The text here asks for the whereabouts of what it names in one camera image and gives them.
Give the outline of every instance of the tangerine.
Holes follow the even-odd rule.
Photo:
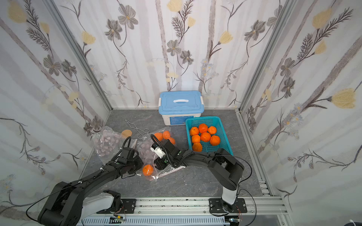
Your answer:
[[[208,127],[207,127],[207,125],[206,124],[200,124],[199,125],[199,131],[200,131],[200,133],[203,133],[203,132],[207,132],[207,129],[208,129]]]
[[[202,151],[202,145],[200,143],[194,143],[192,145],[192,150],[195,152],[201,152]]]
[[[159,140],[159,141],[162,141],[162,140],[163,140],[162,133],[155,133],[154,135],[155,135],[155,137],[157,138],[157,140]]]
[[[198,135],[200,133],[200,131],[199,131],[199,128],[197,128],[197,127],[192,127],[191,129],[190,129],[190,135],[191,136],[193,136],[193,135]]]
[[[150,164],[147,164],[142,169],[143,175],[150,176],[153,173],[153,167]]]
[[[169,141],[171,141],[171,143],[173,144],[173,145],[176,145],[176,141],[175,141],[175,139],[174,138],[172,138],[172,137],[169,137],[169,138],[167,138]]]
[[[210,144],[212,146],[218,146],[220,144],[220,138],[216,135],[213,135],[211,138],[210,138]]]
[[[167,138],[171,136],[170,131],[166,130],[165,132],[162,133],[162,136],[165,140],[167,140]]]
[[[192,142],[192,143],[200,143],[200,140],[201,140],[201,137],[200,137],[198,134],[193,135],[193,136],[191,137],[191,142]]]
[[[207,131],[209,132],[209,134],[214,135],[218,130],[215,126],[210,126]]]
[[[210,138],[211,138],[211,135],[208,132],[203,132],[201,134],[201,140],[203,142],[209,142]]]

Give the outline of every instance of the blue lid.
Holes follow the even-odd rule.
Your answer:
[[[159,113],[161,115],[199,114],[204,112],[199,91],[169,91],[160,94]]]

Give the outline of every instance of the blue plastic basket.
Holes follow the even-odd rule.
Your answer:
[[[186,131],[187,131],[187,139],[189,141],[189,149],[192,150],[190,129],[192,127],[199,127],[199,125],[202,123],[206,124],[208,127],[215,126],[217,129],[215,135],[220,137],[220,144],[218,146],[212,146],[209,142],[201,141],[202,152],[215,152],[219,148],[223,148],[227,150],[228,153],[233,155],[223,124],[221,123],[221,119],[217,116],[196,117],[196,118],[186,119]]]

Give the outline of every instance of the metal tongs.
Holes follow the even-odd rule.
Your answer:
[[[130,128],[136,129],[140,133],[140,135],[137,136],[138,139],[143,139],[143,136],[150,132],[150,130],[147,128],[144,130],[137,128],[136,124],[129,122],[127,119],[126,119],[126,122],[130,126]]]

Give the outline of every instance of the box label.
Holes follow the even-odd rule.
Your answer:
[[[190,116],[178,116],[178,117],[170,117],[170,124],[171,125],[182,125],[186,124],[186,119],[193,118],[193,115]]]

